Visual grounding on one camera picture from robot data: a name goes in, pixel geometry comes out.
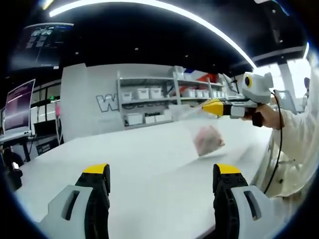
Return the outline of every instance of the plastic bag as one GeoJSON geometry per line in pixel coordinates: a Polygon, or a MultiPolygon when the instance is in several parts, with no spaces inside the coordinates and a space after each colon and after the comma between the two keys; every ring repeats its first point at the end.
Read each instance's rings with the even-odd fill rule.
{"type": "Polygon", "coordinates": [[[225,145],[218,131],[217,116],[202,110],[200,104],[191,108],[188,105],[174,106],[174,121],[181,121],[190,131],[198,156],[212,153],[225,145]]]}

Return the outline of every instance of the sleeve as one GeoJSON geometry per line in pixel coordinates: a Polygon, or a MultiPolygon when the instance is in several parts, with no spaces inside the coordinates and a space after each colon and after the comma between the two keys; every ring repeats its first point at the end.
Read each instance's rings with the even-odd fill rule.
{"type": "MultiPolygon", "coordinates": [[[[318,125],[318,90],[319,90],[319,74],[315,67],[312,67],[310,79],[310,96],[305,112],[294,115],[290,111],[281,110],[284,127],[282,152],[289,157],[295,159],[297,163],[303,163],[307,151],[313,142],[314,133],[318,125]]],[[[280,130],[274,130],[273,137],[275,143],[280,145],[280,130]]]]}

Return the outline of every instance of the black ceiling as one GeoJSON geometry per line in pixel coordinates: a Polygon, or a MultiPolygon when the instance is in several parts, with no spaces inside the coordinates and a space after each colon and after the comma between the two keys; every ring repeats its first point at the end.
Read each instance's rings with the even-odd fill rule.
{"type": "MultiPolygon", "coordinates": [[[[48,16],[49,11],[71,1],[55,0],[47,11],[36,7],[24,22],[24,25],[50,21],[75,24],[61,54],[62,66],[81,62],[88,66],[149,63],[235,75],[251,70],[248,64],[231,69],[230,66],[244,60],[239,53],[204,26],[166,9],[136,3],[100,3],[72,9],[52,18],[48,16]]],[[[207,20],[233,39],[251,58],[303,46],[306,42],[297,21],[272,1],[263,4],[256,4],[253,0],[163,1],[207,20]]],[[[287,57],[300,57],[302,53],[287,57]]],[[[257,65],[266,63],[265,59],[256,62],[257,65]]],[[[4,82],[18,83],[36,76],[39,84],[58,79],[60,74],[61,71],[52,74],[48,70],[33,69],[11,74],[4,82]]]]}

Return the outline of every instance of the white tabletop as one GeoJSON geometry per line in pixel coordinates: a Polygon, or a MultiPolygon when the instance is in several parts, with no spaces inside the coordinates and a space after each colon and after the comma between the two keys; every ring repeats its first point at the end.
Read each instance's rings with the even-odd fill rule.
{"type": "Polygon", "coordinates": [[[226,145],[207,157],[198,158],[185,127],[193,122],[78,138],[22,166],[22,187],[16,195],[31,219],[39,222],[47,204],[65,186],[74,185],[87,166],[109,163],[110,238],[199,237],[215,225],[213,164],[238,167],[250,183],[271,136],[269,129],[250,122],[210,122],[226,145]]]}

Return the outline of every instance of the display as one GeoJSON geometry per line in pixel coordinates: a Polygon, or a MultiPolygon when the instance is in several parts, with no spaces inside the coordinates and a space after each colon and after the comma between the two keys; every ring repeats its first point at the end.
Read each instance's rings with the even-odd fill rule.
{"type": "Polygon", "coordinates": [[[5,131],[29,127],[30,104],[35,80],[10,91],[6,97],[4,129],[5,131]]]}
{"type": "Polygon", "coordinates": [[[9,61],[8,71],[50,67],[58,69],[60,51],[72,23],[40,23],[23,29],[9,61]]]}

